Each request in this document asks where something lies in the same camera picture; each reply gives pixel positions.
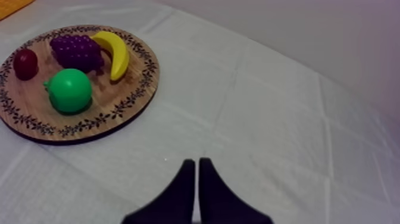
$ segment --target apple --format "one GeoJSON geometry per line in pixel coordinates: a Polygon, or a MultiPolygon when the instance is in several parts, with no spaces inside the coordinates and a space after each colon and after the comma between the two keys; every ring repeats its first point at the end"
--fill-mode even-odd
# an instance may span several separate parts
{"type": "Polygon", "coordinates": [[[30,49],[18,51],[14,59],[15,75],[21,80],[29,80],[38,73],[38,57],[30,49]]]}

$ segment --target purple grapes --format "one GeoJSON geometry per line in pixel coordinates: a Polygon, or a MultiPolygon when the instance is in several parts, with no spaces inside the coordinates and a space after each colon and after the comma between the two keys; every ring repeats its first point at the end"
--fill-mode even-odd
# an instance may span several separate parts
{"type": "Polygon", "coordinates": [[[104,65],[100,46],[88,35],[65,35],[50,41],[56,59],[65,69],[79,69],[84,73],[104,65]]]}

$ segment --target round wooden tray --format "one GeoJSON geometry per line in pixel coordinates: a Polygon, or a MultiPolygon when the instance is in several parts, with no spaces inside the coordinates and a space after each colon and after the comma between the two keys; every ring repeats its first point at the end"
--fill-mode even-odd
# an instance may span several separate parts
{"type": "Polygon", "coordinates": [[[124,30],[108,26],[64,27],[33,38],[13,52],[0,68],[0,116],[17,133],[43,142],[68,142],[101,136],[139,114],[157,90],[158,61],[142,40],[124,30]],[[129,68],[117,83],[110,81],[111,59],[102,52],[101,71],[87,74],[92,83],[92,105],[85,112],[65,116],[53,109],[43,82],[63,68],[52,56],[49,42],[60,35],[94,35],[106,30],[119,35],[130,53],[129,68]],[[33,50],[39,60],[39,72],[22,81],[15,76],[15,53],[33,50]]]}

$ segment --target table surface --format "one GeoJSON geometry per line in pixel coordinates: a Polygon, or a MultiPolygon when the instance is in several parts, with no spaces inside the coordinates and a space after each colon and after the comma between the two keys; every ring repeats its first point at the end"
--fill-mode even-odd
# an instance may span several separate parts
{"type": "Polygon", "coordinates": [[[143,39],[160,62],[158,91],[131,124],[86,144],[40,145],[1,123],[0,223],[120,223],[200,157],[276,223],[400,223],[400,125],[340,85],[145,1],[36,1],[0,22],[0,59],[75,24],[143,39]]]}

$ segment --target banana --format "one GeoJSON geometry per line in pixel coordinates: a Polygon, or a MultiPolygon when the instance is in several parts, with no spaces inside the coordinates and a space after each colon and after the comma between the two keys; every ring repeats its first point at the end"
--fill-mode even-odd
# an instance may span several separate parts
{"type": "Polygon", "coordinates": [[[116,81],[121,78],[129,64],[129,53],[125,42],[115,33],[107,31],[100,31],[90,38],[112,54],[110,79],[116,81]]]}

